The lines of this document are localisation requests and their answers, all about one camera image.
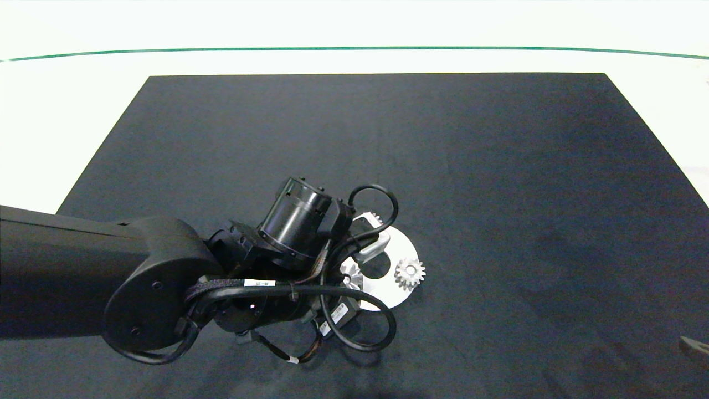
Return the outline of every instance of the wire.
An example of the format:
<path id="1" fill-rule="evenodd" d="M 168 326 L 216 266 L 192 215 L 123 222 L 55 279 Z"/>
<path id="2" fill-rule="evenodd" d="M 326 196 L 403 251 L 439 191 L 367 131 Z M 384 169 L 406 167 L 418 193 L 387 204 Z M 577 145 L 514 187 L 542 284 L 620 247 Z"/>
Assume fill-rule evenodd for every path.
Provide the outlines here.
<path id="1" fill-rule="evenodd" d="M 214 290 L 204 293 L 194 304 L 194 314 L 196 317 L 200 315 L 206 315 L 211 309 L 211 306 L 217 302 L 240 298 L 240 297 L 264 297 L 264 296 L 285 296 L 291 293 L 305 294 L 305 295 L 320 295 L 321 299 L 324 295 L 333 297 L 351 297 L 356 300 L 363 300 L 365 302 L 371 303 L 376 306 L 381 313 L 385 316 L 386 321 L 389 325 L 389 330 L 386 332 L 386 336 L 375 344 L 360 344 L 357 342 L 352 342 L 347 337 L 342 335 L 339 329 L 336 329 L 335 322 L 329 312 L 325 313 L 325 318 L 330 325 L 330 328 L 338 338 L 340 338 L 346 345 L 351 346 L 348 342 L 352 342 L 357 345 L 355 349 L 360 351 L 381 351 L 386 348 L 391 341 L 393 341 L 394 336 L 396 336 L 396 319 L 394 314 L 389 309 L 384 302 L 377 299 L 376 297 L 363 293 L 358 290 L 351 290 L 344 287 L 333 287 L 331 285 L 274 285 L 274 286 L 250 286 L 250 287 L 224 287 L 216 288 Z"/>
<path id="2" fill-rule="evenodd" d="M 266 337 L 262 336 L 261 334 L 258 334 L 256 331 L 254 331 L 256 334 L 258 334 L 258 338 L 256 341 L 260 344 L 263 344 L 265 347 L 268 348 L 274 355 L 278 356 L 279 358 L 289 362 L 289 363 L 296 363 L 296 364 L 302 364 L 302 363 L 307 363 L 309 362 L 312 358 L 313 355 L 318 351 L 320 348 L 320 345 L 323 344 L 323 335 L 320 333 L 320 329 L 318 328 L 318 323 L 316 323 L 315 320 L 313 320 L 313 326 L 315 327 L 315 339 L 313 340 L 313 343 L 310 345 L 310 348 L 308 348 L 305 353 L 302 355 L 295 357 L 287 354 L 286 352 L 282 351 L 279 347 L 273 345 Z"/>
<path id="3" fill-rule="evenodd" d="M 370 185 L 361 185 L 359 187 L 356 187 L 351 193 L 350 193 L 350 198 L 347 200 L 347 204 L 351 207 L 355 205 L 355 197 L 357 194 L 359 194 L 363 190 L 367 189 L 372 189 L 372 190 L 377 190 L 380 192 L 383 192 L 388 198 L 389 201 L 391 201 L 391 215 L 389 215 L 389 218 L 379 227 L 376 227 L 372 230 L 366 231 L 364 233 L 360 233 L 356 236 L 351 236 L 350 238 L 344 240 L 340 244 L 338 244 L 331 252 L 330 252 L 330 262 L 328 263 L 328 267 L 325 268 L 326 270 L 329 268 L 332 268 L 337 262 L 337 258 L 340 255 L 340 252 L 352 244 L 356 244 L 357 242 L 363 240 L 363 239 L 368 239 L 370 237 L 376 236 L 377 234 L 381 233 L 382 231 L 386 230 L 389 228 L 394 221 L 396 221 L 396 217 L 398 216 L 398 200 L 396 199 L 396 196 L 394 195 L 393 192 L 389 191 L 385 187 L 382 187 L 381 185 L 375 185 L 375 184 L 370 184 Z"/>
<path id="4" fill-rule="evenodd" d="M 182 357 L 182 355 L 184 355 L 197 340 L 200 327 L 197 325 L 197 323 L 195 323 L 194 321 L 192 321 L 192 319 L 189 319 L 188 317 L 187 322 L 189 324 L 185 333 L 185 337 L 182 339 L 182 342 L 180 342 L 180 345 L 173 352 L 168 354 L 155 354 L 152 352 L 144 351 L 126 351 L 125 349 L 121 349 L 116 345 L 113 345 L 109 340 L 106 340 L 106 342 L 111 348 L 113 348 L 114 351 L 129 358 L 130 360 L 138 361 L 144 364 L 150 364 L 152 366 L 168 364 Z"/>
<path id="5" fill-rule="evenodd" d="M 396 217 L 398 216 L 398 201 L 396 200 L 396 196 L 389 191 L 388 189 L 382 187 L 381 185 L 361 185 L 357 188 L 355 188 L 351 193 L 350 193 L 350 198 L 347 201 L 347 204 L 349 206 L 354 206 L 355 204 L 355 197 L 357 194 L 359 194 L 362 190 L 366 189 L 373 189 L 377 190 L 380 192 L 383 192 L 391 201 L 391 215 L 389 218 L 384 222 L 381 226 L 376 227 L 370 231 L 366 231 L 364 233 L 360 233 L 356 236 L 352 236 L 346 240 L 344 240 L 341 244 L 337 245 L 335 249 L 333 249 L 332 256 L 330 257 L 330 262 L 328 264 L 328 267 L 323 269 L 322 274 L 320 274 L 320 286 L 325 287 L 325 282 L 327 281 L 328 278 L 328 271 L 333 268 L 334 265 L 337 265 L 337 260 L 339 258 L 340 252 L 346 248 L 349 245 L 357 243 L 359 240 L 362 239 L 368 239 L 369 237 L 373 237 L 380 232 L 384 231 L 388 227 L 390 227 L 394 221 L 396 220 Z M 354 252 L 357 252 L 357 250 L 350 251 L 350 253 L 347 256 L 352 255 Z M 352 349 L 362 351 L 362 352 L 378 352 L 381 351 L 382 349 L 386 348 L 389 343 L 391 343 L 391 340 L 393 339 L 393 334 L 391 337 L 389 336 L 389 333 L 391 332 L 391 327 L 389 328 L 389 332 L 387 333 L 386 337 L 382 339 L 380 342 L 377 342 L 375 344 L 363 344 L 362 342 L 357 342 L 353 339 L 350 339 L 346 337 L 340 328 L 337 326 L 337 323 L 335 320 L 333 320 L 333 316 L 330 314 L 330 308 L 328 307 L 328 301 L 325 295 L 320 295 L 320 307 L 323 310 L 323 314 L 325 315 L 325 320 L 328 321 L 328 324 L 330 325 L 330 329 L 333 331 L 333 334 L 342 341 L 343 344 L 349 346 Z M 391 314 L 391 317 L 393 319 L 393 313 L 391 313 L 391 310 L 389 310 L 389 313 Z M 389 315 L 385 314 L 384 315 L 387 318 L 387 321 L 389 320 Z"/>

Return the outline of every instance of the green line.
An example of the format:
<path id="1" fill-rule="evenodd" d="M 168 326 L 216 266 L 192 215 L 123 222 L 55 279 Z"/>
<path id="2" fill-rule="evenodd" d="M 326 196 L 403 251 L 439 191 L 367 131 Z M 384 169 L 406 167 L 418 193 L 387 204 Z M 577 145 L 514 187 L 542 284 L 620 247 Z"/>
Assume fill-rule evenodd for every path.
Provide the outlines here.
<path id="1" fill-rule="evenodd" d="M 709 60 L 709 55 L 692 55 L 677 53 L 657 53 L 654 51 L 616 50 L 612 48 L 580 48 L 580 47 L 530 47 L 516 45 L 371 45 L 371 46 L 337 46 L 337 47 L 207 47 L 207 48 L 143 48 L 138 50 L 104 50 L 82 51 L 80 53 L 34 55 L 0 60 L 0 62 L 42 60 L 45 58 L 76 57 L 78 55 L 128 54 L 128 53 L 175 53 L 183 51 L 295 51 L 295 50 L 556 50 L 556 51 L 586 51 L 592 53 L 620 53 L 638 55 L 657 55 L 660 57 L 695 58 Z"/>

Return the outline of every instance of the black mat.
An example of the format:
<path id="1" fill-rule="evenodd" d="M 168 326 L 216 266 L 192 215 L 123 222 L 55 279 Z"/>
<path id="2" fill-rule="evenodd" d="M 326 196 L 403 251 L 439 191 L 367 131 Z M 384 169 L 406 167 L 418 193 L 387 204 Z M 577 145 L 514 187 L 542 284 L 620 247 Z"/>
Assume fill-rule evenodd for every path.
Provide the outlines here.
<path id="1" fill-rule="evenodd" d="M 677 349 L 709 341 L 709 210 L 605 75 L 151 77 L 59 213 L 207 235 L 259 222 L 288 175 L 398 195 L 428 276 L 387 350 L 329 341 L 295 366 L 212 326 L 156 368 L 98 337 L 6 341 L 2 396 L 709 395 Z M 311 338 L 264 330 L 292 351 Z"/>

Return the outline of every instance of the small gear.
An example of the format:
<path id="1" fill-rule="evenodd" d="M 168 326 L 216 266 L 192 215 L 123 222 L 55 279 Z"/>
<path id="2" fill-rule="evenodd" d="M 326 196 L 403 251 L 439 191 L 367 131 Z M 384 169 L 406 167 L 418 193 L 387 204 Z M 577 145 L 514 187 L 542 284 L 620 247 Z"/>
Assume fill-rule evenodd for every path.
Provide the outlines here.
<path id="1" fill-rule="evenodd" d="M 357 263 L 353 262 L 343 262 L 340 266 L 340 272 L 344 275 L 342 284 L 351 290 L 362 290 L 364 285 L 364 275 L 362 270 L 359 268 Z"/>
<path id="2" fill-rule="evenodd" d="M 423 276 L 426 275 L 426 267 L 418 259 L 401 259 L 396 265 L 394 278 L 405 290 L 413 290 L 423 281 Z"/>
<path id="3" fill-rule="evenodd" d="M 379 216 L 378 214 L 375 214 L 374 212 L 372 212 L 372 216 L 373 216 L 380 224 L 384 224 L 384 222 L 381 221 L 381 216 Z"/>

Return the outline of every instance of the gear teeth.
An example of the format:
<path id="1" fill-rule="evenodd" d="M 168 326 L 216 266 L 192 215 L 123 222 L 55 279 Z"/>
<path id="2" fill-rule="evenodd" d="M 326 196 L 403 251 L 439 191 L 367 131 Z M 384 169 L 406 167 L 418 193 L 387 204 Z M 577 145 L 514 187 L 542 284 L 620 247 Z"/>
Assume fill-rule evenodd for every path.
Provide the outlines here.
<path id="1" fill-rule="evenodd" d="M 413 290 L 418 287 L 424 279 L 426 267 L 418 259 L 401 259 L 394 271 L 395 281 L 398 286 L 405 290 Z"/>
<path id="2" fill-rule="evenodd" d="M 373 216 L 379 223 L 384 224 L 384 222 L 381 220 L 381 217 L 380 217 L 378 214 L 372 212 L 372 216 Z"/>

